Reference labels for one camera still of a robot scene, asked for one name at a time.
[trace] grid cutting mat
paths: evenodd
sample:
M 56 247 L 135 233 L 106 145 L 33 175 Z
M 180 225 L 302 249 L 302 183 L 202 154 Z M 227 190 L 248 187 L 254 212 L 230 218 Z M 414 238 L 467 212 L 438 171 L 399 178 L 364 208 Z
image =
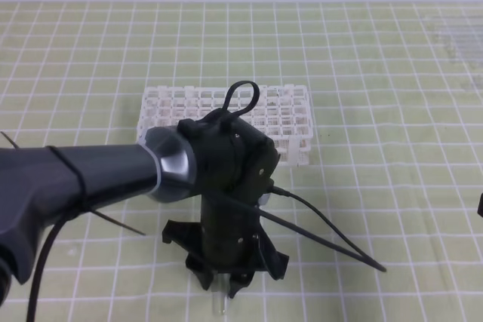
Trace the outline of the grid cutting mat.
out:
M 132 143 L 146 86 L 304 84 L 315 120 L 310 165 L 276 183 L 313 202 L 386 274 L 265 222 L 286 278 L 257 274 L 214 317 L 211 295 L 162 244 L 168 219 L 197 220 L 198 200 L 145 197 L 71 222 L 42 281 L 39 321 L 481 320 L 483 94 L 425 19 L 481 5 L 0 4 L 0 128 L 21 146 Z M 334 238 L 304 207 L 267 209 Z M 22 320 L 14 285 L 0 320 Z

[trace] plastic rack grid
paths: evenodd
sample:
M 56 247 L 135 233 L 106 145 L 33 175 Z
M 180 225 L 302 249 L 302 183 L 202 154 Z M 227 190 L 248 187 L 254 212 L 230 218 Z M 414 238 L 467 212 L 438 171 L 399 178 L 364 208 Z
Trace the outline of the plastic rack grid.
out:
M 227 90 L 222 87 L 147 87 L 137 125 L 137 138 L 141 140 L 151 127 L 175 125 L 184 118 L 203 118 L 223 105 Z M 229 110 L 246 107 L 252 95 L 251 88 L 238 88 Z M 297 166 L 309 163 L 313 120 L 305 86 L 260 86 L 257 106 L 241 118 L 272 138 L 281 156 L 280 164 Z

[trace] black wire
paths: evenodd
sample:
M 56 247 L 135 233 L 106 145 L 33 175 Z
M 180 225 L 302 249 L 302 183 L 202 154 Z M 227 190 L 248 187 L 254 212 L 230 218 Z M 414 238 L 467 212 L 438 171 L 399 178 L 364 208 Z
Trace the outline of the black wire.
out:
M 252 109 L 255 108 L 255 106 L 258 103 L 258 100 L 260 98 L 260 88 L 258 87 L 258 84 L 256 84 L 253 81 L 238 81 L 232 84 L 232 86 L 226 92 L 225 102 L 223 104 L 222 109 L 225 111 L 228 110 L 229 101 L 232 99 L 232 96 L 235 93 L 235 90 L 244 84 L 249 84 L 250 86 L 252 86 L 252 88 L 254 89 L 254 95 L 251 98 L 251 101 L 248 104 L 248 106 L 246 106 L 244 109 L 239 109 L 238 111 L 229 113 L 227 116 L 224 116 L 221 119 L 221 124 L 223 127 L 227 127 L 233 120 L 240 117 L 241 115 L 244 115 L 245 113 L 249 113 Z
M 55 224 L 45 239 L 44 245 L 38 255 L 37 266 L 32 279 L 32 287 L 30 288 L 29 305 L 27 307 L 26 322 L 35 321 L 35 311 L 37 309 L 38 292 L 40 291 L 40 282 L 42 281 L 42 274 L 44 272 L 45 263 L 47 262 L 48 254 L 52 249 L 55 238 L 59 235 L 62 227 L 72 219 L 74 214 L 64 213 Z
M 67 168 L 69 168 L 76 176 L 77 180 L 81 189 L 80 192 L 80 198 L 76 205 L 74 205 L 72 208 L 67 210 L 62 216 L 59 218 L 54 223 L 54 227 L 51 229 L 51 231 L 48 233 L 47 238 L 45 239 L 44 245 L 42 245 L 42 248 L 40 250 L 40 254 L 38 255 L 38 261 L 35 266 L 35 272 L 33 275 L 32 279 L 32 287 L 30 288 L 30 296 L 29 296 L 29 304 L 27 307 L 27 316 L 26 316 L 26 322 L 34 322 L 35 321 L 35 312 L 37 310 L 37 301 L 38 301 L 38 293 L 40 291 L 40 283 L 42 281 L 42 274 L 44 272 L 45 264 L 47 262 L 48 255 L 52 249 L 52 245 L 54 245 L 55 238 L 59 235 L 60 230 L 62 227 L 65 226 L 65 224 L 79 216 L 81 213 L 87 213 L 91 212 L 108 222 L 112 222 L 116 225 L 119 225 L 123 228 L 129 229 L 133 232 L 136 232 L 137 234 L 145 235 L 142 232 L 139 232 L 138 230 L 131 228 L 130 226 L 127 226 L 125 224 L 122 224 L 121 222 L 118 222 L 117 220 L 114 220 L 112 218 L 109 218 L 106 215 L 103 215 L 102 213 L 99 213 L 98 211 L 92 209 L 87 205 L 88 201 L 88 194 L 87 194 L 87 187 L 85 184 L 84 176 L 82 173 L 79 171 L 79 169 L 55 146 L 47 146 L 48 149 L 52 151 L 54 155 L 56 155 L 59 160 L 61 160 Z
M 243 204 L 240 201 L 237 201 L 236 199 L 231 198 L 228 195 L 223 194 L 222 192 L 212 192 L 212 191 L 207 191 L 204 192 L 204 195 L 210 196 L 210 198 L 207 198 L 208 201 L 210 202 L 215 202 L 218 204 L 231 204 L 232 206 L 236 207 L 239 210 L 246 211 L 248 213 L 256 214 L 258 216 L 263 216 L 264 218 L 276 222 L 277 224 L 284 226 L 285 228 L 288 228 L 294 232 L 297 232 L 300 235 L 303 235 L 304 237 L 315 241 L 321 245 L 324 245 L 325 247 L 331 248 L 332 250 L 335 250 L 339 253 L 342 253 L 346 256 L 350 256 L 351 258 L 358 260 L 359 262 L 362 262 L 366 265 L 369 265 L 372 268 L 377 269 L 378 271 L 386 271 L 386 268 L 379 264 L 377 261 L 372 259 L 371 257 L 366 257 L 366 256 L 360 256 L 359 254 L 356 254 L 350 250 L 347 250 L 344 247 L 341 247 L 337 244 L 334 244 L 324 238 L 320 238 L 317 235 L 314 235 L 311 232 L 308 232 L 307 230 L 292 224 L 291 222 L 288 222 L 287 220 L 283 220 L 275 215 L 272 215 L 270 213 L 267 213 L 264 210 L 261 210 L 256 207 L 251 207 L 250 205 Z
M 297 201 L 299 201 L 300 203 L 304 204 L 306 207 L 308 207 L 311 211 L 313 211 L 314 213 L 316 213 L 318 216 L 320 216 L 320 218 L 322 220 L 324 220 L 324 222 L 332 229 L 334 230 L 334 232 L 336 232 L 337 235 L 339 235 L 343 241 L 345 241 L 353 250 L 355 250 L 356 252 L 358 252 L 359 254 L 361 254 L 362 256 L 366 257 L 366 258 L 369 258 L 369 259 L 372 259 L 368 254 L 366 254 L 361 248 L 359 248 L 357 245 L 355 245 L 353 242 L 351 242 L 350 239 L 348 239 L 348 237 L 346 237 L 344 235 L 344 233 L 342 233 L 334 224 L 332 224 L 332 222 L 323 214 L 321 213 L 320 210 L 318 210 L 316 207 L 314 207 L 311 203 L 309 203 L 307 200 L 301 198 L 300 196 L 298 195 L 295 195 L 295 194 L 292 194 L 291 192 L 288 192 L 287 190 L 284 190 L 284 189 L 281 189 L 277 186 L 273 186 L 270 190 L 270 192 L 272 192 L 273 194 L 276 194 L 276 195 L 281 195 L 281 196 L 286 196 L 288 198 L 293 198 Z
M 20 147 L 13 141 L 5 132 L 0 131 L 0 134 L 7 139 L 7 141 L 14 147 L 14 149 L 19 149 Z

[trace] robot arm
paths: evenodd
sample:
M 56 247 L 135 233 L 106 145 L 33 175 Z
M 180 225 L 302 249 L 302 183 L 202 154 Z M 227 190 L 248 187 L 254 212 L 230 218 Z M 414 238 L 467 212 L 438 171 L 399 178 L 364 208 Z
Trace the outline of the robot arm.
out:
M 246 112 L 257 102 L 255 87 Z M 21 284 L 29 280 L 43 231 L 69 210 L 78 216 L 146 193 L 168 203 L 204 190 L 231 190 L 254 206 L 270 185 L 278 153 L 236 113 L 226 105 L 199 121 L 154 127 L 136 145 L 0 149 L 0 304 L 11 275 Z M 236 188 L 260 162 L 266 173 L 257 184 Z
M 235 89 L 247 83 L 254 88 L 252 101 L 243 110 L 229 112 Z M 21 284 L 29 280 L 46 227 L 54 225 L 40 252 L 40 265 L 55 239 L 53 231 L 65 221 L 141 194 L 163 203 L 202 196 L 200 222 L 168 221 L 162 238 L 188 252 L 186 267 L 204 289 L 214 274 L 230 274 L 230 298 L 249 285 L 257 271 L 267 271 L 276 280 L 285 275 L 288 256 L 276 251 L 260 224 L 261 216 L 386 271 L 319 210 L 273 185 L 271 176 L 279 160 L 273 140 L 239 118 L 255 107 L 259 95 L 255 83 L 237 82 L 221 109 L 199 121 L 186 119 L 176 127 L 149 129 L 136 145 L 0 149 L 0 305 L 12 275 Z M 260 201 L 269 192 L 302 201 L 357 253 L 261 210 Z M 37 268 L 30 302 L 36 301 L 41 277 L 42 268 Z M 32 303 L 27 318 L 34 316 Z

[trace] green grid mat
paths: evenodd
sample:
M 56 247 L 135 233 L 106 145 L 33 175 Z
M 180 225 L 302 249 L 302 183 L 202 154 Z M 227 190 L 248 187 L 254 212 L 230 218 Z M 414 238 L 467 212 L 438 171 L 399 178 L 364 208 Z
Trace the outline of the green grid mat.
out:
M 291 256 L 286 278 L 257 274 L 214 317 L 186 254 L 159 238 L 168 219 L 197 220 L 198 200 L 139 197 L 104 211 L 146 237 L 91 215 L 62 231 L 38 321 L 480 321 L 481 82 L 426 26 L 476 15 L 482 5 L 0 3 L 0 129 L 21 146 L 133 143 L 146 86 L 304 84 L 310 165 L 275 181 L 388 267 L 265 222 Z M 266 208 L 337 241 L 291 200 Z M 24 319 L 28 294 L 15 284 L 0 320 Z

